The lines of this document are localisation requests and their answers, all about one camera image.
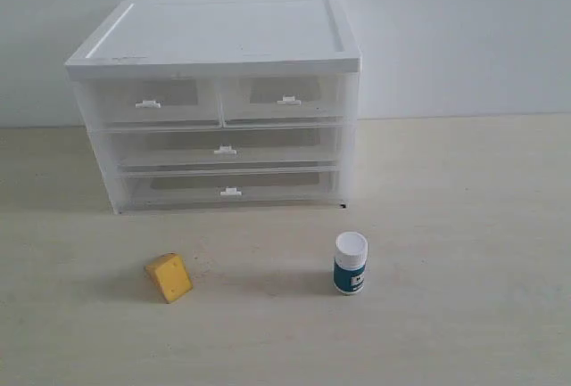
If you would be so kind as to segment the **white capped teal bottle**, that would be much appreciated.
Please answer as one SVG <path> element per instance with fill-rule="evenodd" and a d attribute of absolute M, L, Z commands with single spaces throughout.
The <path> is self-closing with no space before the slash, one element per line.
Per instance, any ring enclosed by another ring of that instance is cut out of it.
<path fill-rule="evenodd" d="M 358 232 L 343 232 L 335 239 L 333 283 L 345 295 L 352 295 L 364 286 L 368 258 L 368 241 Z"/>

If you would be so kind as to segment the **yellow cheese wedge toy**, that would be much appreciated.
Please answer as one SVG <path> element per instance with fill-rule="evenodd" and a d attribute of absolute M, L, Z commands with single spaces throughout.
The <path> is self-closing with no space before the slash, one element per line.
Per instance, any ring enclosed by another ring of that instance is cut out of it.
<path fill-rule="evenodd" d="M 145 272 L 167 303 L 178 300 L 193 289 L 185 262 L 177 253 L 167 253 L 154 259 L 145 266 Z"/>

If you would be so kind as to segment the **white plastic drawer cabinet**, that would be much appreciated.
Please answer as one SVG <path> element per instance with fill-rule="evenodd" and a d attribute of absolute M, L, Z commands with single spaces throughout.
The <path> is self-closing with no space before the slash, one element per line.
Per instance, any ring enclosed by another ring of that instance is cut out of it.
<path fill-rule="evenodd" d="M 350 198 L 361 54 L 339 0 L 126 0 L 65 63 L 114 212 L 187 209 L 201 205 L 316 202 L 346 207 Z M 336 121 L 228 125 L 220 94 L 231 79 L 335 75 L 344 82 L 344 115 Z M 95 107 L 94 84 L 107 80 L 203 79 L 212 83 L 219 124 L 186 122 L 106 125 Z M 194 165 L 129 171 L 115 161 L 107 135 L 131 132 L 339 127 L 333 161 Z M 256 170 L 327 168 L 338 172 L 340 201 L 251 201 L 129 206 L 128 177 L 218 175 Z"/>

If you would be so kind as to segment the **clear bottom wide drawer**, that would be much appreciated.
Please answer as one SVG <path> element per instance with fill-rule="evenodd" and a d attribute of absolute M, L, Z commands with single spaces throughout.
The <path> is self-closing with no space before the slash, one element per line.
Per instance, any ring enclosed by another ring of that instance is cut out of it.
<path fill-rule="evenodd" d="M 251 201 L 340 201 L 338 172 L 327 168 L 256 170 L 218 175 L 128 177 L 129 206 Z"/>

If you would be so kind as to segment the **clear wide drawer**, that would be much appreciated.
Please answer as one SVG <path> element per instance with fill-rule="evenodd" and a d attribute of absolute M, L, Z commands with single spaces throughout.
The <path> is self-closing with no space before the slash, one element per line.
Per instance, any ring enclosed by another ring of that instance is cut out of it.
<path fill-rule="evenodd" d="M 218 175 L 128 177 L 129 206 L 251 201 L 340 201 L 338 172 L 327 168 L 256 170 Z"/>
<path fill-rule="evenodd" d="M 108 134 L 116 164 L 129 171 L 211 164 L 321 162 L 339 158 L 339 127 Z"/>

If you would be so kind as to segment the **clear middle wide drawer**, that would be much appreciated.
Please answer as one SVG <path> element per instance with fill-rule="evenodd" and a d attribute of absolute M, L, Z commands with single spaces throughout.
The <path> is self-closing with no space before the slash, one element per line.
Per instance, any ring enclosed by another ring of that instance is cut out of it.
<path fill-rule="evenodd" d="M 211 164 L 321 162 L 339 158 L 339 127 L 108 134 L 116 164 L 129 171 Z"/>

